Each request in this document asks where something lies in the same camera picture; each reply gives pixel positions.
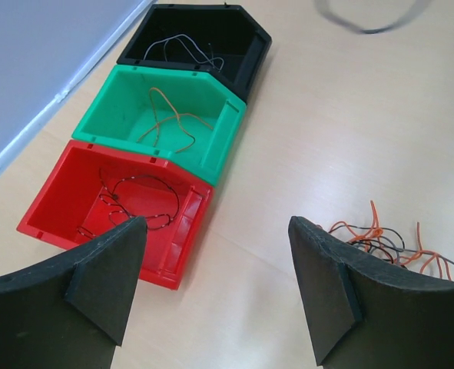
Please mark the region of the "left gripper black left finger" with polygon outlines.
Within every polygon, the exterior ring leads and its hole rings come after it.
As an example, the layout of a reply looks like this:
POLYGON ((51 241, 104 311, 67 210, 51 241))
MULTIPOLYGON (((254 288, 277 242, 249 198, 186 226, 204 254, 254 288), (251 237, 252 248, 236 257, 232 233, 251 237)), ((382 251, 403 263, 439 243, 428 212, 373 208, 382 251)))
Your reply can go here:
POLYGON ((143 217, 0 276, 0 368, 109 368, 147 240, 143 217))

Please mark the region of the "red plastic bin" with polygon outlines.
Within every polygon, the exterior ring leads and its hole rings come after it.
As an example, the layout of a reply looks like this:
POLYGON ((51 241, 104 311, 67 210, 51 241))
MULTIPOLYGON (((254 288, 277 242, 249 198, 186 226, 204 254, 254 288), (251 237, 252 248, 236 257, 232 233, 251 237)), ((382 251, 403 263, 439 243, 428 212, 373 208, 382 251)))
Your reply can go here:
POLYGON ((69 250, 143 217, 140 278, 177 290, 213 194, 171 161, 70 140, 17 230, 69 250))

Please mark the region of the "black plastic bin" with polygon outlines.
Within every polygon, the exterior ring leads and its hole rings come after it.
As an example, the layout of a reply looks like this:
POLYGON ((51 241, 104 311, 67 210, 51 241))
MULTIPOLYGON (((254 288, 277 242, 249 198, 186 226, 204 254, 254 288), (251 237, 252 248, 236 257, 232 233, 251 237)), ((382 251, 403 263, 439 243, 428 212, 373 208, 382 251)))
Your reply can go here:
POLYGON ((240 5, 152 5, 117 63, 207 72, 248 101, 271 44, 240 5))

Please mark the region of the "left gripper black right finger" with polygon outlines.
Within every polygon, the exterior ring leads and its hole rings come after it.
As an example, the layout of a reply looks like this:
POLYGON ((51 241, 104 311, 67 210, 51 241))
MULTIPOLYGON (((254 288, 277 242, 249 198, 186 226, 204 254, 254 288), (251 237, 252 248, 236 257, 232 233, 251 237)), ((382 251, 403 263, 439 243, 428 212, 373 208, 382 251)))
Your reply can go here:
POLYGON ((288 235, 317 365, 454 368, 454 281, 386 263, 300 216, 288 235))

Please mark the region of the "green plastic bin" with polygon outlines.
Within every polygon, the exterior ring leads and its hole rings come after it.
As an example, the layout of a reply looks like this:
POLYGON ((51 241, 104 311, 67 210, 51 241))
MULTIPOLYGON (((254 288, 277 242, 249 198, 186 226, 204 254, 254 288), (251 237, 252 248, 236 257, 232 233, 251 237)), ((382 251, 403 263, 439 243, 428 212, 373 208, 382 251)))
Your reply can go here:
POLYGON ((115 65, 72 137, 163 158, 215 186, 246 108, 206 72, 115 65))

